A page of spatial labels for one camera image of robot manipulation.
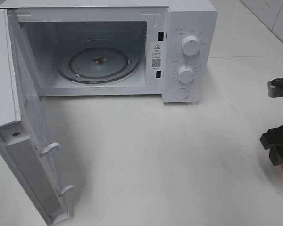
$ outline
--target white knob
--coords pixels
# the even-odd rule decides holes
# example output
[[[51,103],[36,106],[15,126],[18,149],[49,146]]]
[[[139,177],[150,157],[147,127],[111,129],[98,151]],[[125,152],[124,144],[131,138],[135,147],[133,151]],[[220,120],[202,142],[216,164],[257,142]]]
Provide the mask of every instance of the white knob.
[[[185,37],[181,42],[181,49],[185,55],[193,56],[200,50],[200,40],[194,35]]]
[[[195,76],[195,71],[193,68],[184,66],[179,68],[178,70],[178,80],[181,83],[189,83],[192,82]]]

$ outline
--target control panel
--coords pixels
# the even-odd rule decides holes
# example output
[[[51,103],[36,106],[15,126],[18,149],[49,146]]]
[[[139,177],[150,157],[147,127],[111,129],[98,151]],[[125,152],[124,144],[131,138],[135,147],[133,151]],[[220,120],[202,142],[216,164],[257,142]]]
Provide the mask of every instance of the control panel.
[[[164,102],[194,102],[213,38],[217,12],[171,12],[166,40]]]

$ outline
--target warning label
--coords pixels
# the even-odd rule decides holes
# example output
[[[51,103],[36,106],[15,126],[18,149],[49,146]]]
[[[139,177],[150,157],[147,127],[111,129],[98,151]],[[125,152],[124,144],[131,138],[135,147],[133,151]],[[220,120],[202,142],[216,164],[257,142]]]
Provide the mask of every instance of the warning label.
[[[152,69],[161,69],[161,60],[163,56],[165,43],[163,42],[152,42],[151,43],[151,61]]]

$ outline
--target microwave door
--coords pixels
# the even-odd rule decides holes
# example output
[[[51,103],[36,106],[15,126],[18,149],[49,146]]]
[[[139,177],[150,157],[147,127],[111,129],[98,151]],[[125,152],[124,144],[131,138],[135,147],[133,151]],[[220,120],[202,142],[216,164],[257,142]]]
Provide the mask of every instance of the microwave door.
[[[63,195],[73,186],[62,187],[59,180],[60,145],[50,142],[22,27],[12,10],[0,10],[0,154],[47,225],[53,225],[69,217]]]

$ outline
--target power knob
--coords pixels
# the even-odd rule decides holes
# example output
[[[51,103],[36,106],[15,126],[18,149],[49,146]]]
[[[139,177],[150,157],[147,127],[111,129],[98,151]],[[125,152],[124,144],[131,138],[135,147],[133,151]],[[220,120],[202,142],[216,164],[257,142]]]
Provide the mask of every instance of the power knob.
[[[200,50],[200,40],[195,35],[185,37],[181,41],[181,49],[187,56],[193,56]]]
[[[189,83],[194,80],[195,70],[192,67],[184,66],[178,70],[178,80],[181,83]]]

